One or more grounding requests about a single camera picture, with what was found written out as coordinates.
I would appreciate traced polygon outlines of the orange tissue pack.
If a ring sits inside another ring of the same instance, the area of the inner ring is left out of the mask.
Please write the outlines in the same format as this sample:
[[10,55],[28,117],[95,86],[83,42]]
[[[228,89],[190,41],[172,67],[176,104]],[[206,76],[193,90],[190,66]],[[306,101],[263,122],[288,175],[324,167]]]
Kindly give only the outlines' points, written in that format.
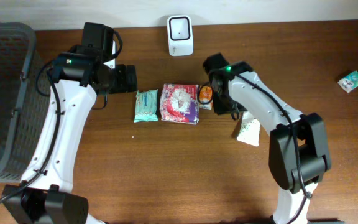
[[213,90],[209,86],[201,86],[198,93],[199,107],[211,110],[213,108]]

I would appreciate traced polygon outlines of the teal wet wipes pack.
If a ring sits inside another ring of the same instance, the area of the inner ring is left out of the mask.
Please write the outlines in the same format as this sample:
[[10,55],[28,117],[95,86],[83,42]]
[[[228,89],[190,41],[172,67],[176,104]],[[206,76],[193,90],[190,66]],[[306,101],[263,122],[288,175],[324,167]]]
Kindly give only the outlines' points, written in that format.
[[135,101],[135,123],[158,121],[157,95],[158,90],[137,92]]

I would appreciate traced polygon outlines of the white tube with brown cap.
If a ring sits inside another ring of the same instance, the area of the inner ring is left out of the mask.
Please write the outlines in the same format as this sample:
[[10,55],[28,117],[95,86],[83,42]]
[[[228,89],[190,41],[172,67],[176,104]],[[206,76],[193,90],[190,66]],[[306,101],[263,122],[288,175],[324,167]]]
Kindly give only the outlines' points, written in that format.
[[236,139],[251,146],[259,146],[260,122],[246,111],[242,114],[241,127]]

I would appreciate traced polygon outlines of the red purple floral package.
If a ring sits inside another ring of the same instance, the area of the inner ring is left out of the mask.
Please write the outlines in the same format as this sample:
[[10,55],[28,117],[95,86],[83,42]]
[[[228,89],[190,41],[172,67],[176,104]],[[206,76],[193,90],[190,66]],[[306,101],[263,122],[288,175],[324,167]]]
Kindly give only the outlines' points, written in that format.
[[197,124],[199,121],[197,91],[198,85],[164,84],[160,98],[161,120]]

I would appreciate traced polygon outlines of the green tissue pack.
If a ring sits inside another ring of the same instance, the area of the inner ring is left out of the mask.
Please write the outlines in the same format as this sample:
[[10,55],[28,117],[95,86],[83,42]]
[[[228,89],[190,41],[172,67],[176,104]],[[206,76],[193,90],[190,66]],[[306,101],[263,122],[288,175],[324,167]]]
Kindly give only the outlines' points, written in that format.
[[350,93],[358,87],[358,71],[355,70],[350,74],[342,77],[337,84],[346,92]]

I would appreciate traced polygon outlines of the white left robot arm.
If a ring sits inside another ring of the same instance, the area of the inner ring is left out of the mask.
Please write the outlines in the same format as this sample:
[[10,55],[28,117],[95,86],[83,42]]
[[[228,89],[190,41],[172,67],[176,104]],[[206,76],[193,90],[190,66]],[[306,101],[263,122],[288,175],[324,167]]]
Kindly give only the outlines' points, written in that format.
[[19,185],[6,185],[0,203],[17,223],[99,223],[87,198],[74,195],[73,172],[85,121],[99,94],[137,90],[133,65],[118,65],[123,43],[75,45],[43,67],[50,101],[32,160]]

